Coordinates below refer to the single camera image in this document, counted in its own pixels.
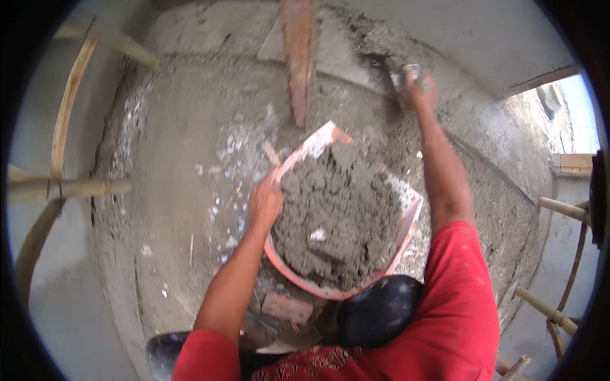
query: brick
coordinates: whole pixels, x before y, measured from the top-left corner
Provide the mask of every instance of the brick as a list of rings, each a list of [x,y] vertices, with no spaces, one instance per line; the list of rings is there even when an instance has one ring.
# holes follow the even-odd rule
[[[305,324],[307,323],[307,320],[309,320],[309,317],[314,310],[314,306],[269,291],[265,296],[265,301],[260,310],[262,313],[273,316],[274,318]]]

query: hand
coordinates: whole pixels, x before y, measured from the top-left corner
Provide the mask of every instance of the hand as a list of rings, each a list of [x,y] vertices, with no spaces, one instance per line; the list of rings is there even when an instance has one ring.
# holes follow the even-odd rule
[[[436,82],[432,79],[430,70],[424,69],[422,77],[418,81],[424,81],[428,86],[428,91],[423,91],[411,77],[408,70],[404,70],[405,93],[409,96],[410,101],[415,107],[415,111],[422,114],[434,115],[434,109],[439,101],[439,91],[436,88]]]
[[[276,181],[274,169],[252,190],[248,200],[250,226],[259,226],[267,232],[279,216],[284,205],[284,195]]]

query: cement residue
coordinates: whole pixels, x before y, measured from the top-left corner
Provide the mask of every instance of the cement residue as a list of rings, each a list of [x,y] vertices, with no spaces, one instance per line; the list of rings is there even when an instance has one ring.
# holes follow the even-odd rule
[[[383,267],[395,249],[401,202],[376,168],[356,148],[335,144],[284,175],[274,244],[299,275],[348,290]]]

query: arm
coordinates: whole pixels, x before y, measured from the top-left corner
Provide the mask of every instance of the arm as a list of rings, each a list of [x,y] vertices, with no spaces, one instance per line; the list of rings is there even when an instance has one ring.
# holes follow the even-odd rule
[[[426,191],[430,200],[432,235],[452,221],[466,221],[475,225],[466,172],[459,157],[453,152],[449,139],[436,119],[439,93],[428,71],[423,79],[429,90],[422,91],[405,71],[406,94],[413,104],[422,134],[422,153]]]
[[[239,329],[254,290],[265,239],[284,202],[279,182],[274,179],[275,171],[272,171],[252,191],[248,200],[248,231],[212,279],[193,330],[212,330],[238,343]]]
[[[421,91],[405,73],[422,133],[432,240],[417,314],[379,360],[388,379],[490,380],[500,325],[492,282],[474,229],[464,167],[434,116],[436,85]]]

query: man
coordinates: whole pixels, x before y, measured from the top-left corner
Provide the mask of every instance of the man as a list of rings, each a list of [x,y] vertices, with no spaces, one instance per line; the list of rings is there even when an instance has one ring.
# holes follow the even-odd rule
[[[492,379],[499,340],[498,312],[474,228],[475,211],[466,173],[436,119],[438,91],[430,73],[423,76],[427,91],[416,86],[407,71],[405,78],[406,94],[422,134],[432,220],[425,285],[412,322],[381,347],[318,346],[280,355],[274,358],[276,363],[241,374],[240,326],[254,289],[265,237],[282,209],[282,193],[272,172],[250,196],[249,229],[210,284],[193,332],[178,356],[173,380]],[[384,285],[373,286],[371,292]]]

